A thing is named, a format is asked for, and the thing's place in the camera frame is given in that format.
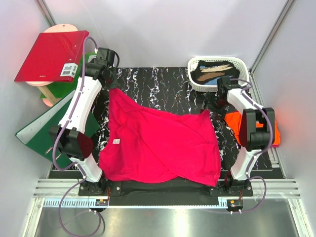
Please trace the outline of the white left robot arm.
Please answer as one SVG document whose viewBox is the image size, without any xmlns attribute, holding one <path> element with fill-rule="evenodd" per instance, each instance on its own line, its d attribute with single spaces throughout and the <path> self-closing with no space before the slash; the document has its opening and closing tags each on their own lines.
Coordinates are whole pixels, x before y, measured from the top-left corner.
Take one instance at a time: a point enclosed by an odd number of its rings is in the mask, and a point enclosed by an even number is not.
<svg viewBox="0 0 316 237">
<path fill-rule="evenodd" d="M 117 69 L 119 55 L 108 48 L 98 48 L 96 57 L 90 62 L 83 61 L 82 75 L 78 79 L 70 105 L 57 126 L 49 130 L 55 141 L 52 149 L 52 161 L 58 170 L 56 152 L 66 155 L 71 164 L 76 166 L 83 179 L 90 182 L 89 189 L 97 196 L 102 195 L 107 188 L 101 180 L 103 172 L 97 165 L 92 151 L 93 141 L 86 136 L 85 127 L 88 115 L 99 92 L 103 89 L 118 86 Z"/>
</svg>

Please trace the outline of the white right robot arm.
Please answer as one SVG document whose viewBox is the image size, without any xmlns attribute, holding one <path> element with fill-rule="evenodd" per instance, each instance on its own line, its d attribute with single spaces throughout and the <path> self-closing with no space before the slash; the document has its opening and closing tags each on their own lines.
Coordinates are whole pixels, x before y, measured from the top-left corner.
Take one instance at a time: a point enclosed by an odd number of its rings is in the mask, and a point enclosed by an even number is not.
<svg viewBox="0 0 316 237">
<path fill-rule="evenodd" d="M 225 192 L 231 196 L 241 191 L 241 181 L 249 179 L 254 163 L 275 140 L 275 111 L 255 102 L 246 93 L 248 88 L 236 84 L 236 81 L 228 76 L 220 77 L 217 79 L 217 92 L 205 97 L 206 107 L 220 118 L 224 118 L 229 105 L 241 114 L 241 148 L 224 183 Z"/>
</svg>

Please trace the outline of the magenta pink t shirt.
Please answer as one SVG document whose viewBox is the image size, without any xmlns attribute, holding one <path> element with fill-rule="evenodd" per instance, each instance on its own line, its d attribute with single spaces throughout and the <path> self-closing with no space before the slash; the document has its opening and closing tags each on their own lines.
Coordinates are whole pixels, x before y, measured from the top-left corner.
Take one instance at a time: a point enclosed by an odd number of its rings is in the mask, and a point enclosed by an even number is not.
<svg viewBox="0 0 316 237">
<path fill-rule="evenodd" d="M 108 109 L 110 136 L 99 154 L 108 179 L 217 184 L 221 157 L 208 110 L 175 115 L 141 106 L 119 89 L 110 90 Z"/>
</svg>

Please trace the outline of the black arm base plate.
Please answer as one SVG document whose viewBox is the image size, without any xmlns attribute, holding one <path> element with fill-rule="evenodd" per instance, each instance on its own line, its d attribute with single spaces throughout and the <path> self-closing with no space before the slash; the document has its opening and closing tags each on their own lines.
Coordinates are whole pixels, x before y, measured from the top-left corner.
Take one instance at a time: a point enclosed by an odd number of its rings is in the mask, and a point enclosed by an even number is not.
<svg viewBox="0 0 316 237">
<path fill-rule="evenodd" d="M 203 185 L 182 178 L 175 178 L 162 183 L 142 183 L 137 181 L 111 181 L 103 179 L 97 183 L 85 181 L 79 187 L 80 196 L 105 196 L 109 194 L 112 197 L 121 197 L 131 192 L 147 192 L 154 194 L 162 193 L 189 193 L 203 194 L 212 197 L 236 196 L 252 197 L 253 190 L 250 182 L 242 189 L 226 189 L 224 181 L 219 181 L 217 186 Z"/>
</svg>

